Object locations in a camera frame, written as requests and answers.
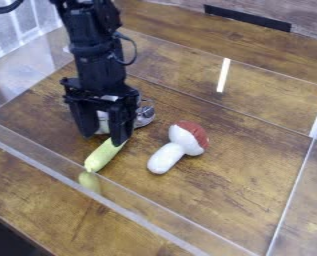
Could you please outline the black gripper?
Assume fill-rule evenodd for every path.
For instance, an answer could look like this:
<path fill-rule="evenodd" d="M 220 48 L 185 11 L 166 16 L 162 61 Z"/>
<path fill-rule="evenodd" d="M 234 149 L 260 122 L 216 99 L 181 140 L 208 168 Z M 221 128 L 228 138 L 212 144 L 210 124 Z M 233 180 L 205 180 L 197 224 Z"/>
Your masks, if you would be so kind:
<path fill-rule="evenodd" d="M 90 138 L 100 128 L 97 111 L 109 111 L 112 142 L 116 147 L 121 146 L 133 135 L 140 91 L 126 84 L 126 79 L 83 83 L 79 78 L 65 77 L 61 85 L 82 136 Z"/>

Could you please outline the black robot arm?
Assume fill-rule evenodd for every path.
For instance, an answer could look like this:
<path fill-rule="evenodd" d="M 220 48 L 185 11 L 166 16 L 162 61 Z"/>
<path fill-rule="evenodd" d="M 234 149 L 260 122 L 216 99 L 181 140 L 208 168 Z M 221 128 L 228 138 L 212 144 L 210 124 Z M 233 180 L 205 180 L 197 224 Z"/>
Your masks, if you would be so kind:
<path fill-rule="evenodd" d="M 126 84 L 121 12 L 112 0 L 49 0 L 62 19 L 78 76 L 65 77 L 65 102 L 83 137 L 101 128 L 98 113 L 109 115 L 116 146 L 133 135 L 140 91 Z"/>

